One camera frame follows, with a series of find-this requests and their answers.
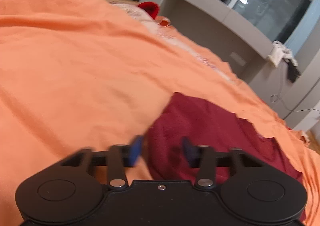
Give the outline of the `white cloth on sill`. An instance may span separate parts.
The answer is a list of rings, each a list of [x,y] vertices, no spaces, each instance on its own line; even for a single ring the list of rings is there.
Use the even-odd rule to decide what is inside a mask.
[[[273,49],[267,56],[267,59],[275,68],[279,66],[282,60],[290,60],[295,67],[298,66],[298,62],[294,58],[292,51],[277,40],[273,42]]]

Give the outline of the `white wall socket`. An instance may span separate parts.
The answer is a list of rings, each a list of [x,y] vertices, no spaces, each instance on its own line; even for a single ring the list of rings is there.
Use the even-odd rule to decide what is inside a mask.
[[[247,62],[236,52],[232,52],[230,54],[231,59],[233,59],[238,65],[240,65],[241,67],[244,67]]]

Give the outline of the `pink patterned cloth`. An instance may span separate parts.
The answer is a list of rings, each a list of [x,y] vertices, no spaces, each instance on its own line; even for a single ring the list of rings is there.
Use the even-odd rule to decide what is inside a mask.
[[[196,60],[209,68],[213,69],[221,77],[231,83],[235,83],[237,77],[233,74],[228,63],[222,61],[219,56],[214,54],[210,49],[203,47],[191,39],[181,34],[171,24],[163,27],[153,20],[152,17],[138,7],[138,2],[130,1],[111,1],[110,4],[124,10],[131,18],[143,24],[150,33],[158,36],[168,44],[174,45],[188,52]]]

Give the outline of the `orange bed duvet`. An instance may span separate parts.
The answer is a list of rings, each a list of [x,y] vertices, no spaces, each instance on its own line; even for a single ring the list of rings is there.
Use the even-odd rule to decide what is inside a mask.
[[[22,222],[19,184],[76,150],[127,143],[175,92],[275,138],[319,225],[319,155],[242,80],[228,82],[105,0],[1,0],[1,225]]]

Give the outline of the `bright red garment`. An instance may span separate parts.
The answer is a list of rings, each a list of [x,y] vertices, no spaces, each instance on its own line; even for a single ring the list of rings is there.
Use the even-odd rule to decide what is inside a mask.
[[[146,13],[148,13],[155,22],[157,22],[157,24],[163,27],[170,25],[171,21],[168,18],[159,15],[160,7],[157,3],[152,1],[141,2],[138,4],[138,7],[146,11]]]

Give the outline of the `dark red sweater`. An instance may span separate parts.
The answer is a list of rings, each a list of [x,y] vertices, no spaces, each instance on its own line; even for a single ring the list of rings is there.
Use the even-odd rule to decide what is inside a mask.
[[[253,125],[234,113],[204,99],[175,93],[160,117],[149,128],[148,168],[164,191],[155,191],[152,216],[155,225],[302,225],[299,223],[247,223],[224,208],[213,191],[199,190],[194,183],[198,168],[189,166],[182,138],[206,145],[217,152],[240,148],[302,184],[302,174],[293,168],[274,138],[260,135]]]

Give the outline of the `grey built-in wardrobe unit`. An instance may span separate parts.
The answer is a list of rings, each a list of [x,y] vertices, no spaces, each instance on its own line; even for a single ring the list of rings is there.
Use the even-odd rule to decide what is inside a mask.
[[[308,130],[319,121],[319,20],[294,56],[301,75],[287,79],[287,63],[267,59],[273,42],[285,44],[312,0],[138,0],[159,4],[183,35],[227,62],[289,127]],[[238,65],[236,52],[247,64]]]

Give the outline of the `right light blue curtain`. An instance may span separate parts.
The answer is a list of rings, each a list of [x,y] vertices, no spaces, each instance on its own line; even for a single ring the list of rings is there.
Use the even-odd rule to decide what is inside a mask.
[[[295,56],[308,39],[312,30],[315,28],[320,16],[320,0],[312,0],[310,6],[298,23],[290,37],[285,41],[285,46],[292,51]]]

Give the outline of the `black cloth on sill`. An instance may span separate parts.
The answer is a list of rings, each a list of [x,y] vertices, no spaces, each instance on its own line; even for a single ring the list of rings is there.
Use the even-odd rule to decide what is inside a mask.
[[[298,68],[293,64],[292,60],[285,60],[285,62],[287,63],[287,79],[291,82],[291,83],[295,83],[296,80],[298,78],[300,78],[300,71],[298,70]]]

